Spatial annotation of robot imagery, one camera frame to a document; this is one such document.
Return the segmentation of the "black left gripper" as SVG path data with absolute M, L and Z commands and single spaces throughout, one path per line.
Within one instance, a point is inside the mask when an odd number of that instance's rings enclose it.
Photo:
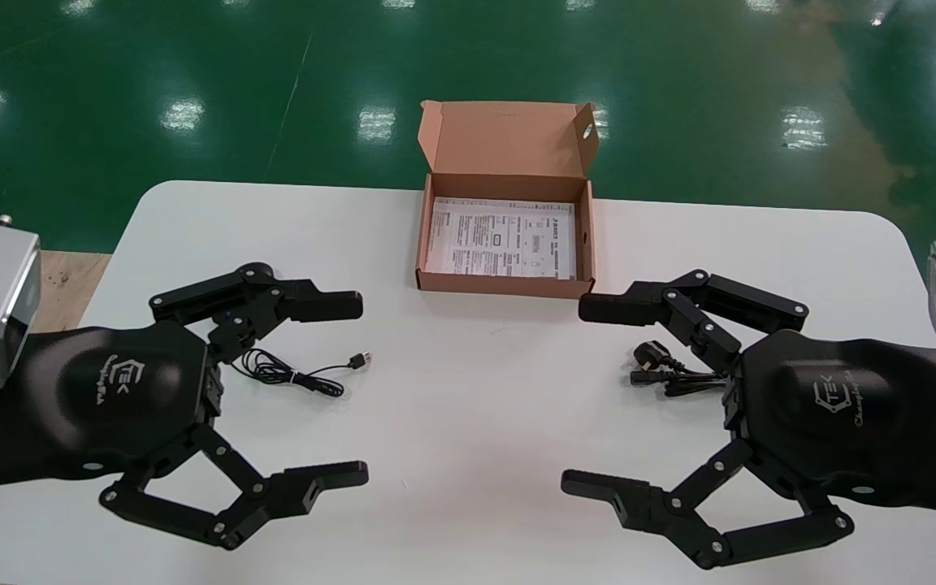
M 0 485 L 125 473 L 100 495 L 112 514 L 233 551 L 270 521 L 309 514 L 320 493 L 368 482 L 364 461 L 264 477 L 210 425 L 222 412 L 216 363 L 234 362 L 286 321 L 359 319 L 359 292 L 322 292 L 312 280 L 280 280 L 268 264 L 251 262 L 161 292 L 149 307 L 162 323 L 28 338 L 0 388 Z M 205 319 L 215 325 L 207 344 L 183 327 Z M 145 492 L 196 453 L 239 490 L 226 509 Z

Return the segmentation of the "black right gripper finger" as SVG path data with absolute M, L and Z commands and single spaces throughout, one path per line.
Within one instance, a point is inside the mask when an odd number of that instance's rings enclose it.
M 719 375 L 731 374 L 742 345 L 714 315 L 773 334 L 801 331 L 808 314 L 802 303 L 705 270 L 670 282 L 635 281 L 622 295 L 588 292 L 578 304 L 584 322 L 664 326 Z

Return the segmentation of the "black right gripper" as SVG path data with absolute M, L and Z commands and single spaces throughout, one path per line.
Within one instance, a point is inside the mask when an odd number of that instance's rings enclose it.
M 828 496 L 936 511 L 936 349 L 814 340 L 785 330 L 740 356 L 724 397 L 736 438 L 676 488 L 565 470 L 566 495 L 606 502 L 702 570 L 828 547 L 854 532 Z M 728 532 L 698 507 L 744 467 L 802 515 Z

